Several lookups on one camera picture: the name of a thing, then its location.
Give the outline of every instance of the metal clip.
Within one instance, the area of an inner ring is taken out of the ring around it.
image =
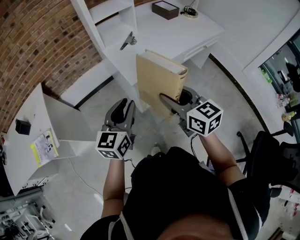
[[[128,37],[126,38],[125,42],[123,43],[122,47],[120,50],[123,50],[128,44],[130,45],[135,45],[137,43],[137,40],[133,36],[133,32],[131,32]]]

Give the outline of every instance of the white floor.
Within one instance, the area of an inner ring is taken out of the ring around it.
[[[199,69],[191,61],[187,61],[185,65],[189,69],[185,85],[192,87],[205,98],[213,99],[224,109],[221,127],[216,130],[219,139],[237,159],[244,157],[241,141],[236,136],[237,131],[242,132],[251,146],[258,131],[263,129],[250,106],[226,75],[210,59],[205,62],[202,69]],[[80,108],[92,131],[97,132],[101,129],[107,110],[116,101],[125,97],[122,89],[112,81]],[[125,158],[132,158],[136,165],[150,153],[153,143],[160,143],[164,150],[171,146],[179,146],[191,152],[190,139],[177,124],[177,116],[169,120],[160,120],[151,110],[144,113],[137,112],[133,126],[133,132],[137,134],[134,150],[128,151]],[[206,161],[207,154],[198,138],[195,138],[194,148],[198,159]],[[103,159],[95,150],[70,160],[82,179],[102,193],[108,160]],[[44,187],[44,200],[52,209],[56,220],[54,234],[58,237],[57,239],[79,240],[84,231],[100,219],[102,198],[96,191],[87,187],[74,173],[68,159],[57,161],[60,165],[60,173]],[[126,187],[130,187],[130,174],[133,167],[130,162],[126,162],[125,166]],[[262,233],[262,236],[267,236],[273,228],[272,224],[267,232]]]

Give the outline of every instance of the beige book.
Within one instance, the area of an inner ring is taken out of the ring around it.
[[[137,84],[140,99],[163,116],[171,116],[161,103],[159,94],[179,100],[188,68],[174,61],[146,50],[136,55]]]

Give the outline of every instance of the black shirt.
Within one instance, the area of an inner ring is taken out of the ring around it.
[[[165,155],[144,158],[131,175],[132,189],[123,209],[135,240],[156,240],[172,222],[189,214],[208,214],[227,222],[235,239],[243,239],[228,188],[215,175],[199,166],[198,160],[181,148]],[[270,191],[264,179],[246,178],[229,187],[238,207],[248,239],[255,239],[267,218]],[[100,236],[108,239],[108,226],[119,216],[95,222],[81,240]],[[126,240],[118,221],[112,240]]]

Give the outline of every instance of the paper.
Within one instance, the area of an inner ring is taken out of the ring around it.
[[[30,145],[38,167],[45,165],[58,156],[51,130],[45,131]]]

